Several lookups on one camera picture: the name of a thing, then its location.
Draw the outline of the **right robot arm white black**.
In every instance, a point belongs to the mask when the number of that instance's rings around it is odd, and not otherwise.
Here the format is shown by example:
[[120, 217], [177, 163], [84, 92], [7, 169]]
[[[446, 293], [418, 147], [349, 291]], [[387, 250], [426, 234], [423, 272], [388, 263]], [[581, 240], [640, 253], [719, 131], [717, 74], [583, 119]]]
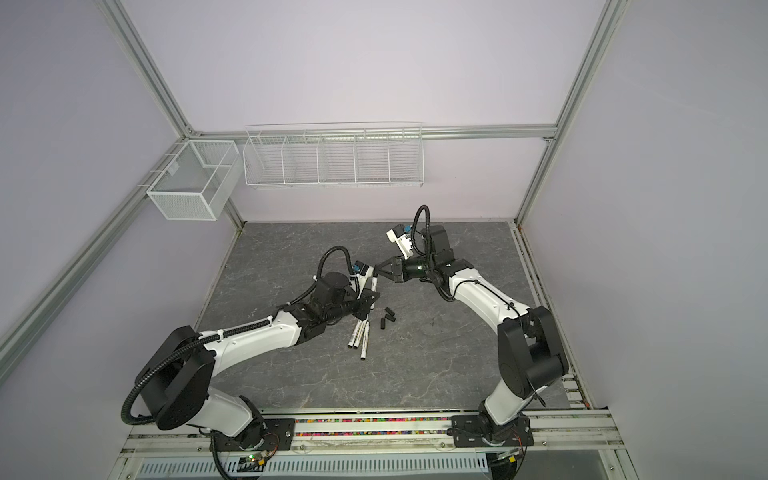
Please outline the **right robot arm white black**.
[[539, 393], [570, 371], [554, 315], [544, 306], [529, 307], [489, 283], [474, 265], [457, 259], [445, 229], [438, 225], [415, 243], [412, 227], [398, 224], [387, 232], [400, 254], [378, 264], [376, 274], [395, 283], [418, 279], [436, 288], [447, 302], [458, 301], [497, 335], [501, 380], [480, 406], [490, 427], [505, 427], [521, 416]]

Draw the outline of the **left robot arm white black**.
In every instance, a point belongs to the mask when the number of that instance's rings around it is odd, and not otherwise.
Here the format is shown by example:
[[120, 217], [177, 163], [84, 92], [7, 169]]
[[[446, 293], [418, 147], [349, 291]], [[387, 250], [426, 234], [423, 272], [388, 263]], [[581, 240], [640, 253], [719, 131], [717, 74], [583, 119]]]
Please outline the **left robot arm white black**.
[[248, 398], [213, 388], [212, 379], [248, 359], [306, 343], [348, 316], [364, 321], [379, 296], [371, 270], [351, 276], [330, 272], [264, 319], [205, 332], [180, 327], [138, 374], [121, 419], [163, 431], [193, 426], [242, 449], [255, 448], [268, 433], [261, 412]]

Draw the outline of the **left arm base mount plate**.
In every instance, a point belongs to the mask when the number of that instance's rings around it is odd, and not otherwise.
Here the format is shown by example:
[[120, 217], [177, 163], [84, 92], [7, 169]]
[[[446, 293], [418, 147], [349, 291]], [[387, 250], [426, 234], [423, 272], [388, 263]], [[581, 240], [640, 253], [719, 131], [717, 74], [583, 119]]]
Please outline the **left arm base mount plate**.
[[214, 431], [213, 438], [217, 450], [222, 452], [283, 451], [291, 448], [295, 426], [295, 418], [267, 418], [249, 425], [235, 437]]

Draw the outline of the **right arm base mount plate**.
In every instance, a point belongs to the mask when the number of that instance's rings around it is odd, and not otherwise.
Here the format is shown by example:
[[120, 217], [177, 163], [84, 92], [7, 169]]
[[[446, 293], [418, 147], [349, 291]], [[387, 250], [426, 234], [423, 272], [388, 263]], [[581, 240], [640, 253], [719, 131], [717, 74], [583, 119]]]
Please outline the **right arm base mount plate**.
[[484, 413], [454, 415], [447, 434], [459, 448], [529, 447], [534, 444], [530, 418], [524, 414], [498, 425]]

